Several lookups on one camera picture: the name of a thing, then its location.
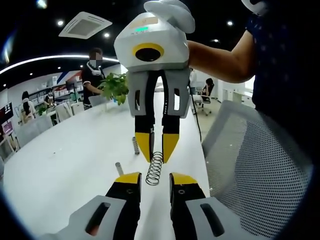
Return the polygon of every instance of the potted plant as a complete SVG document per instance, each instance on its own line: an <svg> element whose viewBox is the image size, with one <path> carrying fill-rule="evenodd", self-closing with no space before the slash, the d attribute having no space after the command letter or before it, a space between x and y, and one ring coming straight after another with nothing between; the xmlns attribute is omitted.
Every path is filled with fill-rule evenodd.
<svg viewBox="0 0 320 240"><path fill-rule="evenodd" d="M46 112L46 110L47 110L46 105L45 104L41 104L39 106L39 108L37 109L37 112L38 112L39 116L42 116L42 114L44 114Z"/></svg>
<svg viewBox="0 0 320 240"><path fill-rule="evenodd" d="M103 95L109 100L115 100L118 105L124 104L129 92L127 75L110 73L98 87L103 90Z"/></svg>

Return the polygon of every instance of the cable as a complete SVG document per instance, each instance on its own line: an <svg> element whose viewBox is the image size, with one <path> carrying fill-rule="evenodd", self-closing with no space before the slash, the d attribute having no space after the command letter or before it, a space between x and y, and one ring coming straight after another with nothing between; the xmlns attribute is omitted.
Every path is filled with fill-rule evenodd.
<svg viewBox="0 0 320 240"><path fill-rule="evenodd" d="M199 129L200 142L202 142L202 135L201 135L201 129L200 129L199 120L198 120L198 113L197 113L197 110L196 110L196 105L195 105L195 101L194 101L194 96L192 95L192 92L191 92L190 82L189 82L189 85L188 85L188 86L189 86L190 95L191 95L191 99L192 99L193 109L194 109L194 112L195 112L196 124L198 125L198 129Z"/></svg>

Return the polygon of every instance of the recessed ceiling light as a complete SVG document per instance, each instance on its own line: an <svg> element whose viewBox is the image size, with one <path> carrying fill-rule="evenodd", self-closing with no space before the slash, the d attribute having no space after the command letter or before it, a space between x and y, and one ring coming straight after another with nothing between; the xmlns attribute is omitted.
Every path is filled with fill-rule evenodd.
<svg viewBox="0 0 320 240"><path fill-rule="evenodd" d="M62 26L64 24L64 21L59 20L56 24L58 24L58 26Z"/></svg>

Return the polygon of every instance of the person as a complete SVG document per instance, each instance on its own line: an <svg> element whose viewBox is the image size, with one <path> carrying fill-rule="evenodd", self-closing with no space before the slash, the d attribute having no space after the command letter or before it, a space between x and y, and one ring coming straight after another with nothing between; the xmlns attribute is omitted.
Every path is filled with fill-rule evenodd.
<svg viewBox="0 0 320 240"><path fill-rule="evenodd" d="M196 95L196 94L192 95L193 101L196 103L199 103L202 101L207 101L212 90L214 89L214 86L215 86L215 84L214 84L214 81L212 80L212 78L208 78L207 80L205 80L205 86L202 89L202 91L198 95ZM194 105L191 103L190 106L191 106L192 112L195 114Z"/></svg>
<svg viewBox="0 0 320 240"><path fill-rule="evenodd" d="M46 105L47 108L52 108L52 107L56 106L55 97L54 97L52 91L49 91L48 94L45 96L44 104Z"/></svg>
<svg viewBox="0 0 320 240"><path fill-rule="evenodd" d="M104 73L99 66L102 64L102 50L93 48L89 52L89 61L84 66L81 77L83 82L83 105L84 109L91 108L89 97L101 95L103 91L98 89L101 80L105 79Z"/></svg>
<svg viewBox="0 0 320 240"><path fill-rule="evenodd" d="M30 120L35 119L36 109L32 101L29 100L29 93L24 91L22 94L21 121L26 124Z"/></svg>
<svg viewBox="0 0 320 240"><path fill-rule="evenodd" d="M290 7L284 4L288 1L268 3L265 15L250 17L231 51L188 41L189 66L233 84L244 83L255 75L252 101L256 110L285 128L313 162L318 162L319 131L315 130L319 124L314 117L317 94L311 87L311 79L317 75L317 54L311 49L318 47L311 40L308 46L314 48L306 49L306 30L311 29L308 24L313 25L313 15L297 17L296 3L292 1Z"/></svg>
<svg viewBox="0 0 320 240"><path fill-rule="evenodd" d="M199 87L199 83L197 82L197 74L196 71L191 68L191 73L190 73L190 92L191 94L195 95L196 94L196 88Z"/></svg>

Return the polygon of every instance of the man in black shirt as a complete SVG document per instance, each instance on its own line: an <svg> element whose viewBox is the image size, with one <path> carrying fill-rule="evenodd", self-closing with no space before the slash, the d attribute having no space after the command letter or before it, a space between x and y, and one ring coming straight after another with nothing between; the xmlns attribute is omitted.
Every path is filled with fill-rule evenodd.
<svg viewBox="0 0 320 240"><path fill-rule="evenodd" d="M104 73L99 66L102 64L102 50L94 48L89 53L89 61L83 67L81 77L83 82L83 105L84 109L91 108L89 97L103 93L98 89L101 80L105 79Z"/></svg>

